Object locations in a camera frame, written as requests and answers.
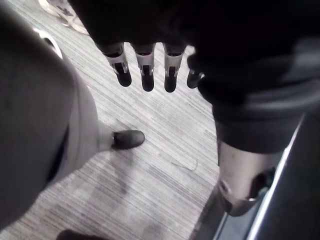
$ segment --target robotic hand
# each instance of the robotic hand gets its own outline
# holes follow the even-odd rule
[[[188,86],[213,106],[218,190],[224,209],[244,214],[273,173],[304,112],[320,103],[320,5],[282,0],[70,0],[121,85],[136,52],[146,91],[154,45],[164,43],[165,89],[173,92],[186,45]]]

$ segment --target striped carpet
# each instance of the striped carpet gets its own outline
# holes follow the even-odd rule
[[[95,156],[43,192],[0,240],[54,240],[64,229],[111,240],[187,240],[219,172],[211,106],[187,87],[187,56],[176,91],[167,93],[164,50],[157,44],[155,88],[144,92],[127,44],[133,83],[124,88],[90,37],[62,26],[37,0],[10,4],[56,39],[91,90],[100,119],[114,130],[142,130],[146,142],[131,151]],[[188,47],[187,55],[192,52]]]

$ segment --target foot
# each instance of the foot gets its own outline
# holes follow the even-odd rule
[[[77,233],[72,230],[64,230],[59,233],[56,240],[107,240],[97,236],[89,236]]]
[[[117,131],[114,132],[113,138],[113,149],[132,149],[140,146],[145,141],[144,133],[138,130]]]
[[[76,12],[67,0],[38,0],[40,6],[49,14],[60,17],[66,27],[72,27],[79,33],[89,35]]]

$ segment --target black fingertip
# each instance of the black fingertip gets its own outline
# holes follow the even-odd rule
[[[168,93],[172,93],[175,91],[177,86],[177,77],[176,76],[166,76],[164,79],[164,89]]]
[[[154,76],[153,75],[143,75],[141,76],[142,87],[146,92],[151,92],[154,89]]]
[[[200,79],[201,79],[201,74],[197,74],[189,71],[186,84],[190,89],[195,89],[198,86]]]
[[[131,85],[132,79],[129,71],[117,74],[116,76],[121,86],[129,87]]]

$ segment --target pant leg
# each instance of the pant leg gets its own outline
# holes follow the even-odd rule
[[[64,62],[0,1],[0,230],[47,184],[69,125],[75,84]]]
[[[61,162],[49,185],[81,168],[96,153],[110,150],[114,142],[113,131],[98,120],[96,104],[88,87],[65,56],[64,61],[74,72],[75,94]]]
[[[0,33],[1,230],[29,209],[49,181],[110,149],[113,133],[99,127],[94,100],[68,59],[3,1]]]

